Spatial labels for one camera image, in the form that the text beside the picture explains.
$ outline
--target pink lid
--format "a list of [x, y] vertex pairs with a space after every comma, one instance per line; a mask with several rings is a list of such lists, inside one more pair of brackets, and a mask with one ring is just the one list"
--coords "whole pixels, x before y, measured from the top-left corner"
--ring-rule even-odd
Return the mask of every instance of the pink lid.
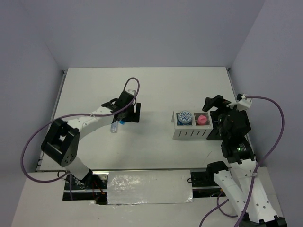
[[197, 123], [198, 125], [205, 125], [207, 122], [207, 117], [204, 115], [201, 115], [198, 117]]

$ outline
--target tabletop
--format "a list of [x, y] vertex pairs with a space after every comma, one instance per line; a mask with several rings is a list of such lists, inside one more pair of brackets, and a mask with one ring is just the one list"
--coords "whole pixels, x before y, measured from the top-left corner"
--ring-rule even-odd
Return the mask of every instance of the tabletop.
[[[202, 110], [206, 97], [235, 101], [226, 68], [71, 68], [55, 117], [90, 113], [118, 97], [126, 80], [137, 77], [142, 103], [140, 123], [102, 127], [81, 140], [78, 157], [93, 170], [191, 169], [222, 160], [218, 140], [173, 140], [174, 110]], [[136, 89], [130, 81], [127, 89]], [[44, 155], [40, 170], [61, 167]]]
[[[56, 173], [30, 173], [34, 178], [49, 180]], [[273, 208], [282, 215], [267, 168], [258, 170], [264, 189]], [[35, 183], [26, 180], [12, 227], [198, 227], [203, 216], [216, 206], [216, 198], [194, 198], [193, 202], [178, 204], [95, 205], [92, 201], [62, 201], [65, 181]], [[234, 214], [228, 202], [222, 209]], [[219, 211], [212, 213], [203, 227], [232, 227], [236, 218], [228, 218]]]

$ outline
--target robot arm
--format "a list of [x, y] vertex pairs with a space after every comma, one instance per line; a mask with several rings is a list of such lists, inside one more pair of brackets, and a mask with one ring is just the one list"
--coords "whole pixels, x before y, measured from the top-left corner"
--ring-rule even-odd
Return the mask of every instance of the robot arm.
[[239, 102], [231, 103], [219, 95], [214, 98], [207, 97], [203, 111], [207, 112], [212, 107], [218, 108], [211, 112], [215, 125], [214, 130], [219, 132], [215, 134], [218, 134], [219, 139], [222, 140], [223, 156], [227, 158], [235, 171], [241, 188], [235, 183], [224, 162], [210, 163], [206, 171], [209, 177], [224, 190], [238, 216], [242, 213], [247, 200], [252, 176], [255, 176], [250, 203], [240, 227], [286, 227], [285, 219], [278, 217], [267, 198], [260, 179], [253, 173], [257, 162], [250, 144], [245, 138], [250, 131], [250, 123], [245, 110], [250, 108], [252, 101], [240, 94], [237, 99]]
[[92, 181], [99, 181], [98, 177], [94, 176], [92, 171], [77, 157], [78, 143], [91, 132], [115, 121], [139, 122], [141, 104], [136, 102], [118, 114], [110, 115], [128, 105], [133, 99], [134, 95], [123, 91], [119, 98], [104, 103], [90, 116], [68, 121], [60, 118], [55, 120], [41, 145], [41, 150], [72, 173], [82, 185], [91, 185]]

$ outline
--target gray wall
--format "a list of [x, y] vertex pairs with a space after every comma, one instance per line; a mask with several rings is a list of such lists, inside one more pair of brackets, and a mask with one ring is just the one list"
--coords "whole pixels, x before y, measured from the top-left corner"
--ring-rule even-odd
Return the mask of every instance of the gray wall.
[[264, 0], [21, 0], [68, 67], [231, 66]]
[[[273, 98], [285, 113], [285, 132], [266, 162], [290, 227], [302, 226], [303, 1], [267, 0], [232, 65], [238, 92]], [[253, 101], [249, 111], [258, 157], [274, 144], [281, 118], [274, 105]]]
[[[0, 31], [0, 225], [8, 227], [25, 181], [21, 150], [50, 119], [61, 72], [19, 1], [0, 1]], [[41, 139], [29, 146], [27, 170], [34, 170]]]

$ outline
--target blue and white round object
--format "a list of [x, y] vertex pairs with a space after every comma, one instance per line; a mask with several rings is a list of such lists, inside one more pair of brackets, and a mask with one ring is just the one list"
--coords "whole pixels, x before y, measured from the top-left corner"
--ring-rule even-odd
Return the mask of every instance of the blue and white round object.
[[191, 123], [192, 117], [190, 111], [184, 110], [179, 114], [178, 121], [183, 125], [187, 125]]

